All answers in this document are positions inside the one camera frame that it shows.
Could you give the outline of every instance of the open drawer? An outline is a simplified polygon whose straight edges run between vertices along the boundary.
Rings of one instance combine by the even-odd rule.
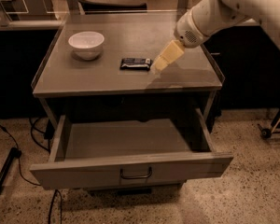
[[[61,116],[49,162],[32,165],[31,172],[44,189],[120,189],[222,176],[231,154],[215,151],[198,107],[179,111],[174,119],[145,121]]]

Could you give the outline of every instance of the white bowl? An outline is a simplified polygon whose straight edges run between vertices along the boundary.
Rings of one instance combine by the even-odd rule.
[[[68,39],[73,52],[84,60],[93,60],[103,51],[105,38],[96,32],[81,32]]]

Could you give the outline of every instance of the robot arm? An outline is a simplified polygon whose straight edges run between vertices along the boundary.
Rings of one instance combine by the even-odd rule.
[[[177,22],[176,32],[185,47],[194,48],[251,18],[280,48],[280,0],[202,0]]]

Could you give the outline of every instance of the floor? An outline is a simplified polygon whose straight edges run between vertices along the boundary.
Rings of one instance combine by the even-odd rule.
[[[61,223],[62,211],[62,223],[280,224],[280,134],[264,140],[258,127],[270,127],[276,111],[222,111],[211,138],[217,151],[230,152],[234,159],[221,178],[189,180],[180,189],[157,187],[150,194],[124,196],[114,190],[61,189],[62,198],[57,195],[54,200],[50,223]],[[49,154],[33,141],[29,120],[0,119],[0,124],[21,149],[22,175],[36,182],[29,168],[46,162]],[[47,119],[41,119],[37,128],[43,131],[46,124]],[[47,145],[42,133],[33,134],[41,145]],[[0,170],[14,146],[0,128]],[[54,190],[23,180],[15,160],[0,193],[0,223],[49,223],[53,194]]]

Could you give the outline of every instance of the caster wheel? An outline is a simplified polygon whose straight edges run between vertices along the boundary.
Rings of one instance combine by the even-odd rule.
[[[271,138],[272,132],[269,129],[263,129],[261,131],[261,137],[262,138]]]

